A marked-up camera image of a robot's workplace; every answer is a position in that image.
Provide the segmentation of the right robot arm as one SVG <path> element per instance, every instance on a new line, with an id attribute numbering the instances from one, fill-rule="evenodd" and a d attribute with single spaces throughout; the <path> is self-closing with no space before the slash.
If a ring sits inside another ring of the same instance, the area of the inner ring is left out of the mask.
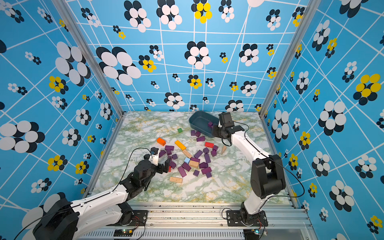
<path id="1" fill-rule="evenodd" d="M 264 217 L 262 208 L 267 201 L 277 197 L 286 187 L 282 160 L 278 155 L 271 155 L 260 149 L 249 139 L 244 128 L 234 125 L 233 121 L 223 126 L 214 125 L 212 135 L 228 140 L 231 146 L 237 147 L 251 162 L 252 192 L 240 208 L 241 221 L 251 226 Z"/>

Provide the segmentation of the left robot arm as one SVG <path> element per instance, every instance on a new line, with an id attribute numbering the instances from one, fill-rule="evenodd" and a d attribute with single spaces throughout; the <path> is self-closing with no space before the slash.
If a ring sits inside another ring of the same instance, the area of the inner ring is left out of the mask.
<path id="1" fill-rule="evenodd" d="M 76 240 L 107 225 L 129 224 L 133 210 L 128 201 L 146 191 L 152 178 L 167 173 L 173 163 L 172 157 L 159 163 L 163 155 L 164 150 L 151 148 L 125 179 L 96 195 L 74 201 L 67 200 L 64 193 L 49 196 L 25 217 L 25 224 L 32 229 L 24 239 Z"/>

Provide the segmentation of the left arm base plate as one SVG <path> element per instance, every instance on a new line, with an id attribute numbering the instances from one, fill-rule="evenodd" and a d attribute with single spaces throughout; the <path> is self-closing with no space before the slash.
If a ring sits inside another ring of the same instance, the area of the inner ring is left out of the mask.
<path id="1" fill-rule="evenodd" d="M 117 223 L 109 226 L 145 226 L 148 219 L 148 213 L 149 211 L 147 210 L 133 210 L 130 213 L 123 214 L 122 218 Z"/>

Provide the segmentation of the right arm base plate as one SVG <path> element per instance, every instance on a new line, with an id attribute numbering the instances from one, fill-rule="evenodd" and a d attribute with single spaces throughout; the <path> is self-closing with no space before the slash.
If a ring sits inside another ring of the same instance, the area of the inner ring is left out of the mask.
<path id="1" fill-rule="evenodd" d="M 263 228 L 269 225 L 265 211 L 249 215 L 245 211 L 226 211 L 225 219 L 229 227 L 257 227 Z"/>

